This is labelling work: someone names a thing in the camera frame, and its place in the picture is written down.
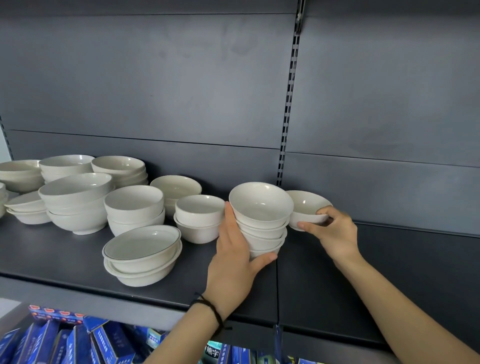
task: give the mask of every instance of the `stack of bowls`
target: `stack of bowls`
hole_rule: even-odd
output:
[[[289,226],[297,231],[304,231],[298,227],[298,222],[306,221],[313,224],[322,224],[328,219],[327,214],[316,215],[318,209],[331,205],[326,198],[307,191],[286,191],[293,200],[293,212],[290,215]]]
[[[92,156],[81,154],[50,157],[40,161],[40,169],[45,183],[49,183],[74,174],[93,172],[92,160]]]
[[[158,282],[173,269],[182,251],[173,226],[145,226],[110,240],[102,250],[106,271],[131,287]]]
[[[150,225],[163,225],[163,192],[152,186],[119,188],[105,198],[108,225],[113,235]]]
[[[161,176],[155,178],[150,185],[162,190],[165,195],[165,212],[168,218],[173,218],[178,199],[202,193],[202,186],[196,180],[184,176]]]
[[[7,186],[4,183],[0,182],[0,218],[5,215],[7,211],[6,207],[3,205],[8,201]]]
[[[182,237],[194,244],[205,244],[218,237],[218,226],[225,213],[225,201],[196,194],[179,199],[173,216]]]
[[[287,225],[293,212],[291,197],[272,184],[247,182],[231,190],[228,199],[248,242],[250,257],[278,253],[287,237]]]
[[[5,203],[7,211],[14,215],[20,222],[28,225],[38,225],[50,222],[45,203],[40,198],[38,191],[15,197]]]
[[[27,159],[0,163],[0,182],[7,190],[20,194],[38,190],[44,184],[39,161]]]
[[[113,189],[109,174],[84,173],[47,183],[38,194],[55,225],[77,235],[86,235],[107,224],[103,200]]]
[[[115,187],[148,184],[145,163],[139,159],[123,156],[104,156],[92,160],[94,172],[108,173]]]

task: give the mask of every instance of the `right hand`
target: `right hand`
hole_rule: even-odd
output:
[[[333,221],[328,226],[301,221],[298,227],[320,239],[327,254],[336,264],[361,257],[357,245],[357,226],[349,215],[333,206],[322,207],[316,214],[327,214]]]

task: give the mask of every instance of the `hand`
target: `hand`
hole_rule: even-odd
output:
[[[207,288],[203,296],[225,320],[247,298],[253,279],[263,267],[277,258],[266,253],[250,262],[248,243],[243,237],[233,209],[225,202],[225,219],[216,241],[216,255],[208,266]]]
[[[333,221],[328,226],[301,221],[298,227],[320,239],[327,254],[336,264],[340,264],[345,259],[361,257],[357,245],[357,226],[350,216],[333,206],[322,207],[316,214],[328,214]]]

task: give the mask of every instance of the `left hand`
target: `left hand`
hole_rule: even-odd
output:
[[[248,243],[229,202],[225,202],[225,219],[219,229],[216,255],[208,266],[207,288],[203,296],[225,321],[247,298],[257,273],[273,262],[277,255],[266,253],[250,262]]]

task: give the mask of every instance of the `black bracelet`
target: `black bracelet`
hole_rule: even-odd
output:
[[[201,294],[195,292],[195,294],[199,295],[201,299],[197,298],[196,300],[193,300],[192,303],[190,304],[189,308],[192,307],[196,303],[201,303],[204,304],[205,306],[210,307],[210,309],[213,311],[215,318],[218,322],[218,329],[214,332],[213,337],[217,336],[223,329],[225,330],[232,330],[232,328],[226,328],[225,325],[223,324],[222,316],[218,313],[216,310],[215,306],[209,301],[206,300],[205,297],[203,297]]]

